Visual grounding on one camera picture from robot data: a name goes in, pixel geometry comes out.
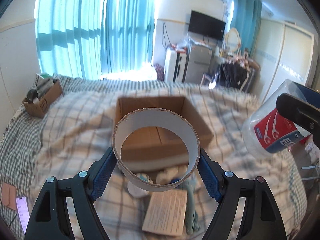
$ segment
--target black flat screen tv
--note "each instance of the black flat screen tv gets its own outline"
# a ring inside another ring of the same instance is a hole
[[[209,15],[191,11],[189,32],[198,33],[222,41],[226,23]]]

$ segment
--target silver bolt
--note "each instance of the silver bolt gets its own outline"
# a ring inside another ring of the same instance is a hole
[[[227,177],[231,178],[233,176],[233,172],[232,171],[225,171],[224,175],[226,175]]]
[[[264,179],[264,177],[258,176],[257,177],[257,181],[260,182],[260,183],[264,183],[265,179]]]
[[[86,171],[81,171],[81,172],[79,172],[79,177],[83,178],[83,177],[87,176],[87,174],[88,173]]]
[[[53,182],[53,181],[54,181],[54,177],[51,176],[51,177],[47,178],[47,182],[50,183],[50,182]]]

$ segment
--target small cardboard box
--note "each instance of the small cardboard box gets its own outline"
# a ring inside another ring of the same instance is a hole
[[[213,137],[200,114],[185,97],[119,98],[115,126],[128,113],[148,107],[173,111],[184,117],[195,129],[200,145],[206,148]],[[121,159],[132,172],[159,171],[189,161],[183,141],[173,132],[161,127],[144,127],[125,140]]]
[[[49,110],[49,106],[62,94],[62,88],[59,80],[53,81],[54,85],[42,96],[39,102],[35,104],[29,104],[27,98],[22,103],[28,114],[31,116],[43,118]]]

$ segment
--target cardboard ring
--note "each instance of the cardboard ring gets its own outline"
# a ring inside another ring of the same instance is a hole
[[[135,130],[157,126],[170,130],[184,142],[189,154],[187,171],[179,181],[167,184],[152,184],[134,175],[121,160],[121,148],[125,139]],[[184,182],[197,167],[200,158],[200,141],[195,129],[182,116],[162,108],[144,108],[124,116],[116,125],[112,136],[112,147],[124,175],[134,185],[147,191],[161,192],[177,187]]]

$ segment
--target white logo on label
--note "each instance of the white logo on label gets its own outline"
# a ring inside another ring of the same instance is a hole
[[[272,128],[272,137],[275,140],[277,140],[279,137],[279,132],[276,130],[277,114],[278,114],[278,111],[276,112],[275,119],[273,120],[273,128]]]
[[[288,146],[294,144],[294,142],[291,141],[289,138],[281,140],[280,143],[285,147],[288,147]]]
[[[267,122],[267,126],[266,126],[266,129],[264,131],[264,137],[263,137],[263,140],[265,142],[265,144],[269,144],[271,142],[271,138],[268,136],[268,128],[269,128],[269,121],[270,121],[270,118],[271,116],[269,117],[268,119],[268,122]]]

